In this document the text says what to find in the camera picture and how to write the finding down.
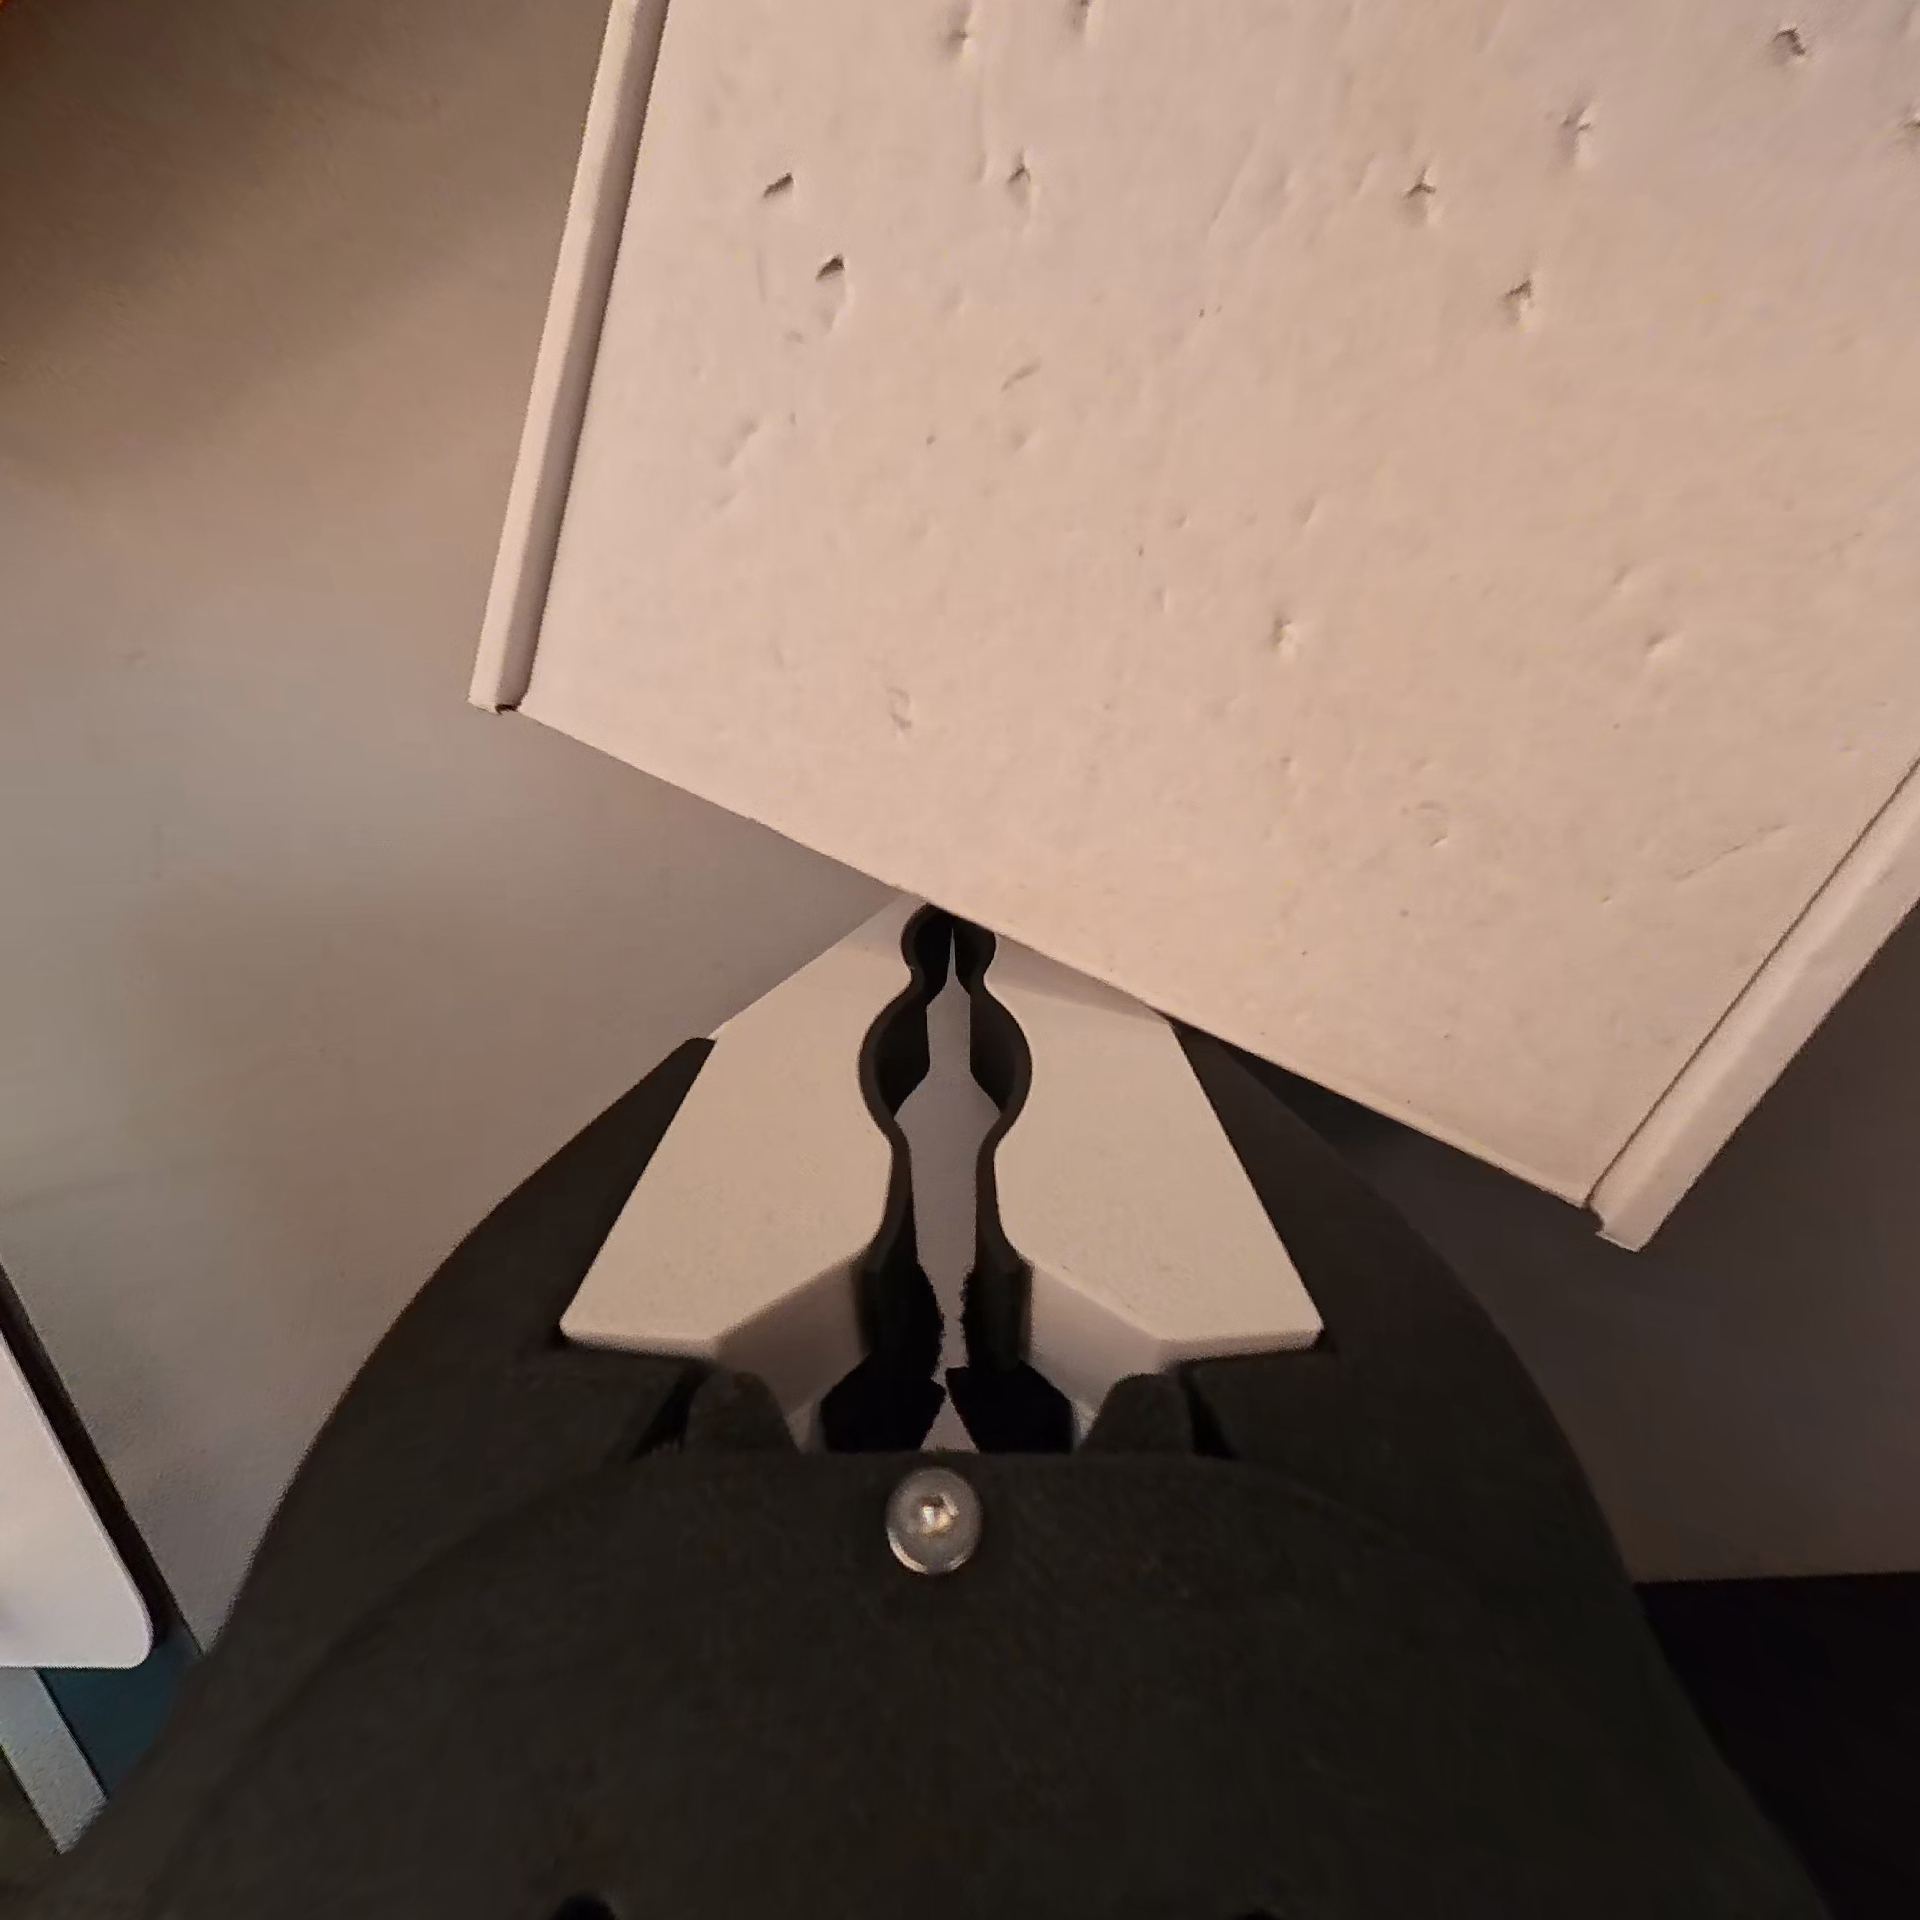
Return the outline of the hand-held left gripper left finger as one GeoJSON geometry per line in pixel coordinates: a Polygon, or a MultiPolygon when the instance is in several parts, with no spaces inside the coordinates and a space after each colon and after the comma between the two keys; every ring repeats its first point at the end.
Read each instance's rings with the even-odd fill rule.
{"type": "Polygon", "coordinates": [[[580,1348],[703,1361],[763,1380],[804,1449],[868,1359],[858,1264],[879,1236],[895,1128],[862,1085],[884,1010],[916,1004],[901,897],[710,1034],[603,1245],[564,1308],[580,1348]]]}

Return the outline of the white cardboard mailer box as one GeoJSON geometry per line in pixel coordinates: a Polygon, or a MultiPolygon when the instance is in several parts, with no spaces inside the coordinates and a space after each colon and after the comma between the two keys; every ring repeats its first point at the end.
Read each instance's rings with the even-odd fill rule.
{"type": "Polygon", "coordinates": [[[1916,904],[1916,5],[610,5],[471,699],[1642,1249],[1916,904]]]}

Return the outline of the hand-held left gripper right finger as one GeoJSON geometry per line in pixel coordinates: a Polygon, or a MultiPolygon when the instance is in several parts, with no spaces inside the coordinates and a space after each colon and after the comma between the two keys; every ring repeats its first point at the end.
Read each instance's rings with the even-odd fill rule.
{"type": "Polygon", "coordinates": [[[971,1445],[1063,1453],[1125,1379],[1316,1345],[1324,1317],[1175,1025],[968,921],[952,975],[994,1105],[952,1367],[971,1445]]]}

